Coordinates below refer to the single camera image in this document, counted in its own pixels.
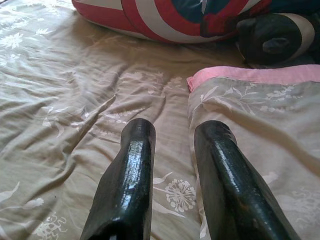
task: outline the red stripe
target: red stripe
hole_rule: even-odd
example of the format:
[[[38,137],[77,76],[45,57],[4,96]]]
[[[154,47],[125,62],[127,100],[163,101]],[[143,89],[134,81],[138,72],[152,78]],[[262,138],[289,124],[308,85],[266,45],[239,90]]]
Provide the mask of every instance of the red stripe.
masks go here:
[[[144,22],[139,14],[139,10],[137,8],[136,0],[121,0],[122,8],[124,14],[129,19],[131,24],[143,35],[146,37],[165,42],[165,43],[173,43],[157,34],[155,34]]]
[[[162,19],[173,29],[190,36],[200,35],[200,23],[193,23],[182,17],[172,1],[164,3],[164,0],[154,0],[154,2]]]
[[[72,4],[89,21],[114,29],[138,33],[122,10],[88,5],[75,0],[72,0]]]

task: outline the pink trim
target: pink trim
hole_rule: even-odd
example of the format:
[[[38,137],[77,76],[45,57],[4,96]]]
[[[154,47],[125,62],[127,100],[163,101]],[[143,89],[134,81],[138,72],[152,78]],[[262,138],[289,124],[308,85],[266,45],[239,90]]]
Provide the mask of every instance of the pink trim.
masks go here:
[[[320,65],[299,65],[277,69],[249,69],[231,66],[208,67],[198,71],[187,79],[190,92],[205,81],[225,77],[258,84],[298,84],[303,82],[320,82]]]

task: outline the bedsheet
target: bedsheet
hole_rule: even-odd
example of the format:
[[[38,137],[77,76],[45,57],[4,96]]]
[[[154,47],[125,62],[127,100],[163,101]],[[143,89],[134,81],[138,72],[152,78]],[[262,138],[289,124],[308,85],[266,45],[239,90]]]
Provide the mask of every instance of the bedsheet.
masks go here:
[[[185,79],[222,65],[242,66],[235,48],[124,36],[69,0],[2,3],[0,239],[79,239],[134,118],[157,133],[151,239],[199,239]]]
[[[319,76],[319,65],[268,70],[222,66],[188,79],[189,142],[197,177],[195,129],[209,120],[221,121],[302,240],[320,236]],[[203,220],[200,239],[210,240],[199,183],[196,198]]]

